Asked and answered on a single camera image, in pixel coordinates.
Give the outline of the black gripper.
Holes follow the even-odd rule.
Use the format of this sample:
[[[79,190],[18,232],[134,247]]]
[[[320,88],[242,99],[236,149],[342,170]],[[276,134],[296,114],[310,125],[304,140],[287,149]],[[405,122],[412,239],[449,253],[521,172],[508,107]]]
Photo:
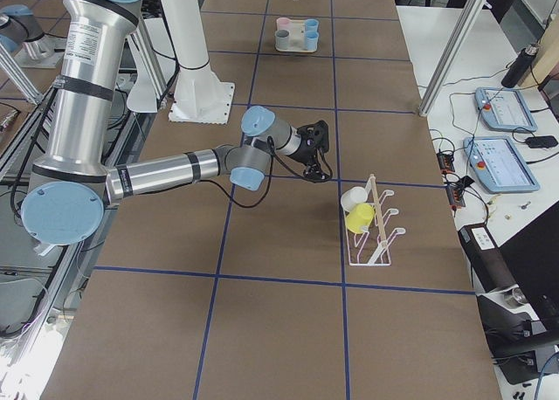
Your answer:
[[[303,176],[313,182],[327,182],[333,177],[333,170],[326,163],[327,170],[319,164],[319,154],[329,151],[328,124],[324,120],[297,128],[300,145],[297,149],[297,162],[305,164]]]

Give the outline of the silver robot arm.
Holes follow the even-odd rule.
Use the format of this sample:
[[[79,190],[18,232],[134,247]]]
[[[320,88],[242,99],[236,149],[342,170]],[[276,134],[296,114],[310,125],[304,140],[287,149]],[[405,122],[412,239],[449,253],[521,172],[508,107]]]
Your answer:
[[[246,190],[268,190],[274,164],[292,159],[301,178],[332,176],[324,121],[295,128],[271,110],[243,115],[244,141],[108,168],[101,161],[125,39],[148,34],[142,0],[64,0],[71,16],[61,74],[53,85],[54,119],[43,155],[34,161],[20,217],[39,242],[72,245],[100,226],[107,206],[228,176]]]

